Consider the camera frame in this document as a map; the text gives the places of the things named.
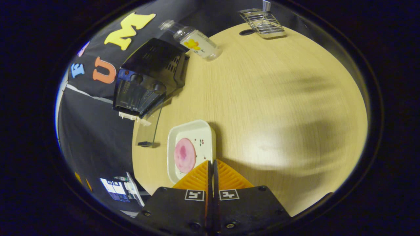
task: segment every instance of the round table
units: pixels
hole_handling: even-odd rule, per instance
[[[171,128],[207,121],[216,157],[255,186],[267,185],[294,216],[334,192],[357,164],[367,135],[361,93],[344,66],[307,37],[263,39],[244,23],[212,37],[212,62],[190,54],[185,87],[162,108],[154,148],[135,143],[135,178],[153,194],[172,187],[166,165]]]

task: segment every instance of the pink food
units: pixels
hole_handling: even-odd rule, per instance
[[[176,167],[182,173],[188,173],[195,166],[195,149],[194,145],[189,139],[183,138],[178,141],[175,146],[175,152],[173,154],[175,159]]]

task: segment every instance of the black toaster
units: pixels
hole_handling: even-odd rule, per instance
[[[152,38],[120,67],[114,110],[143,118],[185,84],[189,56],[179,47]]]

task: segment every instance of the white plate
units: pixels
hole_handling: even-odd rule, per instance
[[[203,120],[191,121],[179,126],[173,127],[168,135],[168,176],[169,179],[176,184],[182,179],[186,173],[176,167],[173,153],[175,146],[179,140],[187,138],[191,141],[195,148],[196,168],[199,164],[206,160],[213,162],[216,155],[216,135],[210,125]]]

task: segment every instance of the metal basket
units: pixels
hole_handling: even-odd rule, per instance
[[[238,13],[263,38],[286,35],[283,27],[270,11],[253,8],[242,10]]]

